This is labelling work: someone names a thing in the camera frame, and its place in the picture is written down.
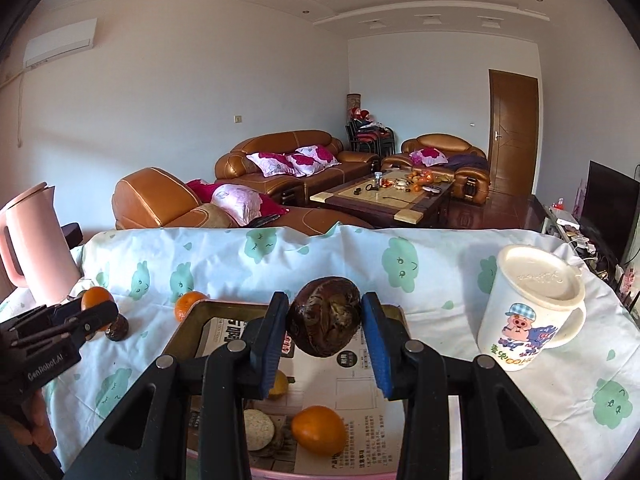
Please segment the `left hand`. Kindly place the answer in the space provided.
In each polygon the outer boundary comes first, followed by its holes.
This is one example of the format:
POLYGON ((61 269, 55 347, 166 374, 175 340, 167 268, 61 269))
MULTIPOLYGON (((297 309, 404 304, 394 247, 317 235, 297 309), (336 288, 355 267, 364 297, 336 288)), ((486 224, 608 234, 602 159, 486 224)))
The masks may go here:
POLYGON ((1 413, 1 421, 18 444, 35 445, 44 454, 51 453, 56 447, 56 439, 41 389, 23 404, 23 413, 29 421, 28 427, 6 413, 1 413))

